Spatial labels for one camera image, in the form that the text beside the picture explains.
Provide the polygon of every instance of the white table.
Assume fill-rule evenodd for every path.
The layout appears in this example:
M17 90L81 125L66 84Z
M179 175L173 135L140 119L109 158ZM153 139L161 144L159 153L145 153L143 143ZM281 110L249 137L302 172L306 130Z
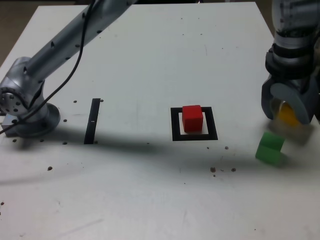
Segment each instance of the white table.
M0 78L83 8L39 7ZM50 101L61 114L55 132L44 142L0 136L0 239L319 239L317 121L306 146L284 143L286 167L255 159L272 43L255 3L131 7ZM75 62L47 79L44 96ZM104 100L98 144L83 145L93 98ZM218 140L172 141L170 108L196 104L212 107Z

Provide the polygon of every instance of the black square outline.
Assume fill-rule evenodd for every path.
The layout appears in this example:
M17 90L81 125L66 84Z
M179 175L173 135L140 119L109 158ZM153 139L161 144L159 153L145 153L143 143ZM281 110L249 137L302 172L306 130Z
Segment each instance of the black square outline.
M201 107L205 114L206 125L208 127L208 134L183 134L180 133L179 113L182 113L182 107L171 107L171 128L172 141L208 141L218 140L214 114L210 106Z

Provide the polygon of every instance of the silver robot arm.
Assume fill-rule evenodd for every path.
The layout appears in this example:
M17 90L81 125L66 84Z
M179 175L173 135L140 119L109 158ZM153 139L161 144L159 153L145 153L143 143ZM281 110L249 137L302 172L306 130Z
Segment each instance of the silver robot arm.
M91 6L84 45L120 17L136 0L96 0ZM0 83L0 106L6 113L2 128L23 120L44 102L45 79L80 50L88 6L32 58L20 57ZM23 138L40 136L60 121L59 110L45 104L25 122L5 133Z
M274 43L265 57L270 73L262 85L261 106L274 119L283 102L309 124L319 100L314 46L319 37L319 0L273 0Z

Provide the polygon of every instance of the cube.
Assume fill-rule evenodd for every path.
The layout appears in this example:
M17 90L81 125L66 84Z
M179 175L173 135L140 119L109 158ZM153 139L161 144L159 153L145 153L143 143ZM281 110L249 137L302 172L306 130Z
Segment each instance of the cube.
M182 107L182 123L186 133L202 132L204 116L200 105Z

